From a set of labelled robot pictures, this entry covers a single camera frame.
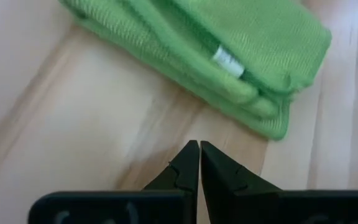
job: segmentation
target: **fabric tag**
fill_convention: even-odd
[[[220,66],[222,66],[222,68],[226,69],[236,78],[239,78],[244,73],[244,66],[241,65],[240,62],[238,62],[231,54],[225,51],[221,45],[213,56],[213,60],[215,60]]]

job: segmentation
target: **wood grain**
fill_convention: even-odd
[[[71,24],[56,0],[0,0],[0,127]]]
[[[141,189],[190,139],[283,189],[358,189],[358,0],[304,3],[333,43],[280,142],[73,28],[0,130],[0,223],[25,223],[32,203],[57,190]],[[209,223],[201,185],[198,208],[198,223]]]

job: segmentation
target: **green fabric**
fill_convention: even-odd
[[[61,0],[83,27],[223,113],[284,137],[295,93],[312,84],[331,34],[289,0]],[[212,57],[224,46],[241,79]]]

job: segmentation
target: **green microfiber cloth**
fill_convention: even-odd
[[[290,103],[331,41],[289,0],[60,1],[83,27],[272,139],[284,137]]]

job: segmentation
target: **black tool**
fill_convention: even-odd
[[[195,224],[200,149],[190,141],[138,192],[58,192],[36,201],[29,224]],[[211,224],[358,224],[358,191],[285,191],[201,141]]]

